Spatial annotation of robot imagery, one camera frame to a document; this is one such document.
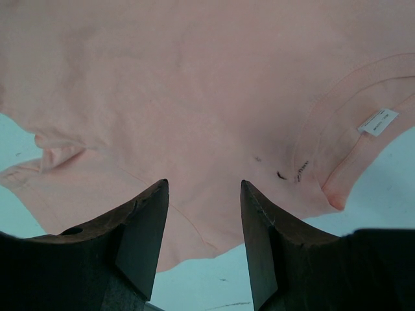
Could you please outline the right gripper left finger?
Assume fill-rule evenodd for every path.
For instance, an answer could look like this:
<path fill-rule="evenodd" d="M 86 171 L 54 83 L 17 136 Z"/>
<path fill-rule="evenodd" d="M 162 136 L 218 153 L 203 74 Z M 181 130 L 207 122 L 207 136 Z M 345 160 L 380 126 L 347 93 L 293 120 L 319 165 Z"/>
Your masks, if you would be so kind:
<path fill-rule="evenodd" d="M 169 206 L 160 180 L 59 235 L 1 234 L 2 310 L 143 310 Z"/>

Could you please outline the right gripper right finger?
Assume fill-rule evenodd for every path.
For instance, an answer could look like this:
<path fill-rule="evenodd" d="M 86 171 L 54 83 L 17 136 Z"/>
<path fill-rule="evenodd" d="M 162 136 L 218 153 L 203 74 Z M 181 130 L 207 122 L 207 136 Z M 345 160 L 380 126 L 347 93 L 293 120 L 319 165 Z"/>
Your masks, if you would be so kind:
<path fill-rule="evenodd" d="M 241 183 L 241 217 L 256 310 L 413 310 L 414 231 L 319 230 Z"/>

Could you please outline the pink t shirt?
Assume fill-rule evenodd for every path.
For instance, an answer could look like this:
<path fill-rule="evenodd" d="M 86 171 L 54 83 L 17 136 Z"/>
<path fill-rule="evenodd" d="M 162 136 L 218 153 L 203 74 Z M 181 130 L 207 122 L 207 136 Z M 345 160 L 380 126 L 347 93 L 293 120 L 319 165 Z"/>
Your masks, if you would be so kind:
<path fill-rule="evenodd" d="M 413 1 L 2 1 L 1 173 L 50 234 L 161 179 L 158 270 L 243 242 L 241 181 L 298 218 L 345 208 L 414 126 Z"/>

